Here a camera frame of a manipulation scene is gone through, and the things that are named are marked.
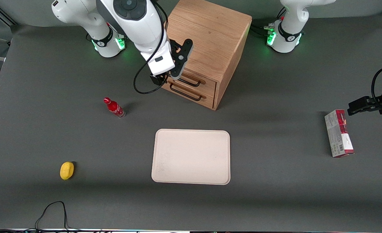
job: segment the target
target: beige tray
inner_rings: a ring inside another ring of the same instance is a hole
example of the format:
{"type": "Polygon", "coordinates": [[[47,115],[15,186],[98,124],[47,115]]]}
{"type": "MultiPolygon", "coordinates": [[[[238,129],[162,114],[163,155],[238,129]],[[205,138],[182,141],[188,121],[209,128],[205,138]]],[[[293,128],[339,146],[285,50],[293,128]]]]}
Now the beige tray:
{"type": "Polygon", "coordinates": [[[158,130],[152,179],[164,183],[228,184],[230,135],[217,130],[158,130]]]}

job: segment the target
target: bottle cap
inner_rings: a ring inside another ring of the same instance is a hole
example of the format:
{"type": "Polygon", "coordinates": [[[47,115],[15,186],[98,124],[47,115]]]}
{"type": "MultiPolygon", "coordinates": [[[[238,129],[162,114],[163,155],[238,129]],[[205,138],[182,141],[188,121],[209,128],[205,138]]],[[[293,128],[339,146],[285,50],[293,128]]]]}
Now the bottle cap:
{"type": "Polygon", "coordinates": [[[105,98],[103,99],[103,102],[106,103],[106,104],[108,105],[108,104],[110,104],[112,101],[111,101],[111,99],[109,99],[109,97],[105,97],[105,98]]]}

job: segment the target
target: drawer handle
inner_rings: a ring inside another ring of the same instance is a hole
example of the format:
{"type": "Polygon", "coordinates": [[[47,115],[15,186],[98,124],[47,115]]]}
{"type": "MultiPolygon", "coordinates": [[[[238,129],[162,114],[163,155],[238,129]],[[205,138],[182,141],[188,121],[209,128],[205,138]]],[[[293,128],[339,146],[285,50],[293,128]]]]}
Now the drawer handle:
{"type": "Polygon", "coordinates": [[[185,84],[188,84],[188,85],[190,85],[191,87],[197,87],[197,86],[199,86],[200,85],[200,83],[201,83],[201,81],[198,81],[198,83],[197,84],[192,84],[192,83],[190,83],[190,82],[188,82],[188,81],[185,81],[184,79],[178,79],[179,81],[181,81],[181,82],[183,82],[183,83],[185,83],[185,84]]]}
{"type": "Polygon", "coordinates": [[[194,97],[192,97],[192,96],[190,96],[190,95],[188,95],[188,94],[182,93],[182,92],[179,91],[179,90],[175,90],[175,89],[173,89],[173,88],[172,88],[172,85],[174,85],[174,84],[172,83],[171,85],[169,85],[169,88],[170,88],[171,90],[175,91],[175,92],[178,93],[178,94],[181,94],[181,95],[183,95],[183,96],[186,96],[186,97],[188,97],[188,98],[190,98],[190,99],[192,99],[192,100],[194,100],[194,101],[200,101],[201,98],[203,97],[202,95],[200,95],[199,98],[194,98],[194,97]]]}

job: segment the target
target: wooden drawer cabinet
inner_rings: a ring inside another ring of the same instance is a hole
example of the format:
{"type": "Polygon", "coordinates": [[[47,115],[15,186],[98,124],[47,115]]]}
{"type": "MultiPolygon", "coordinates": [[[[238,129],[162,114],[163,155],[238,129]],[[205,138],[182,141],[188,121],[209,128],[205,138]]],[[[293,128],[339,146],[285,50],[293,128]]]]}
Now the wooden drawer cabinet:
{"type": "Polygon", "coordinates": [[[168,81],[163,86],[164,89],[171,91],[179,96],[191,100],[197,104],[213,109],[214,97],[204,93],[197,92],[181,83],[168,81]]]}
{"type": "Polygon", "coordinates": [[[168,81],[172,83],[182,84],[183,86],[195,90],[196,92],[214,97],[216,92],[216,82],[206,78],[194,78],[186,75],[182,75],[179,80],[173,80],[168,78],[168,81]]]}
{"type": "Polygon", "coordinates": [[[181,80],[163,88],[216,110],[240,61],[252,18],[204,0],[180,0],[169,15],[168,36],[194,49],[181,80]]]}

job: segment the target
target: cable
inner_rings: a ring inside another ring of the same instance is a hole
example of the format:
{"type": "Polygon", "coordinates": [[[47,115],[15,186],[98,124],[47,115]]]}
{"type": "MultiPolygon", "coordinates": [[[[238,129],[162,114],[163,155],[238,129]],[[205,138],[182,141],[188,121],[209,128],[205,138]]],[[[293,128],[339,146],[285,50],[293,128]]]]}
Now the cable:
{"type": "Polygon", "coordinates": [[[266,37],[267,35],[266,34],[262,34],[256,30],[254,30],[253,28],[250,28],[250,31],[252,31],[253,33],[259,35],[259,36],[262,36],[262,37],[266,37]]]}
{"type": "MultiPolygon", "coordinates": [[[[166,13],[165,11],[162,9],[162,7],[155,1],[155,0],[151,0],[151,2],[154,4],[154,6],[157,6],[159,9],[162,10],[162,12],[164,13],[164,16],[166,17],[166,25],[168,25],[168,17],[166,16],[166,13]]],[[[160,49],[160,46],[161,44],[163,43],[163,40],[164,40],[164,21],[163,21],[163,18],[161,16],[161,13],[159,12],[159,10],[155,7],[155,9],[157,10],[157,13],[158,13],[158,16],[160,17],[160,21],[161,21],[161,40],[159,41],[158,43],[158,46],[157,48],[155,49],[155,51],[152,53],[152,55],[146,60],[145,64],[141,66],[141,68],[138,70],[138,72],[136,72],[135,74],[135,77],[133,78],[133,88],[135,89],[136,92],[138,92],[139,94],[151,94],[155,91],[157,91],[158,89],[160,89],[166,82],[168,76],[165,77],[163,83],[161,85],[159,85],[157,88],[153,89],[152,91],[148,91],[148,92],[141,92],[139,91],[137,88],[136,88],[136,79],[138,78],[138,75],[139,73],[142,71],[143,68],[145,68],[145,66],[148,64],[148,62],[155,56],[155,54],[158,52],[158,50],[160,49]]]]}
{"type": "Polygon", "coordinates": [[[166,15],[166,12],[164,11],[164,9],[161,7],[159,3],[155,2],[155,5],[158,6],[158,8],[161,9],[161,11],[164,13],[164,17],[166,19],[165,30],[168,30],[168,15],[166,15]]]}
{"type": "Polygon", "coordinates": [[[283,8],[279,11],[276,18],[278,19],[280,16],[282,16],[286,12],[286,7],[283,6],[283,8]]]}
{"type": "Polygon", "coordinates": [[[259,27],[259,26],[256,26],[256,25],[254,25],[254,24],[250,24],[250,27],[253,27],[253,28],[257,28],[257,29],[262,29],[262,30],[264,30],[264,28],[263,28],[263,27],[259,27]]]}
{"type": "Polygon", "coordinates": [[[4,233],[20,233],[20,232],[24,232],[27,230],[31,230],[31,228],[26,229],[26,230],[0,229],[0,233],[2,233],[2,232],[4,232],[4,233]]]}
{"type": "Polygon", "coordinates": [[[90,38],[90,40],[89,40],[87,37],[90,37],[89,33],[86,33],[86,40],[87,41],[92,41],[92,38],[90,38]]]}
{"type": "Polygon", "coordinates": [[[377,71],[377,73],[376,73],[376,74],[374,75],[374,77],[373,77],[373,81],[372,81],[372,83],[371,83],[371,95],[372,95],[372,97],[373,97],[373,99],[374,99],[374,101],[375,101],[376,106],[382,109],[382,105],[379,103],[377,97],[375,96],[375,91],[374,91],[374,89],[375,89],[375,81],[376,81],[376,78],[378,77],[378,75],[379,75],[381,72],[382,72],[382,69],[380,69],[379,71],[377,71]]]}
{"type": "Polygon", "coordinates": [[[61,203],[61,205],[63,205],[63,211],[64,211],[64,229],[69,230],[69,228],[72,228],[72,229],[76,229],[76,228],[73,228],[73,227],[70,227],[69,224],[67,223],[67,212],[66,212],[66,206],[64,205],[64,202],[62,201],[56,201],[56,202],[52,202],[50,203],[49,205],[47,205],[47,207],[44,209],[43,213],[41,214],[41,216],[37,219],[37,221],[34,223],[34,228],[35,229],[39,229],[39,222],[40,220],[44,217],[44,214],[46,213],[47,209],[53,205],[53,204],[56,204],[56,203],[61,203]]]}

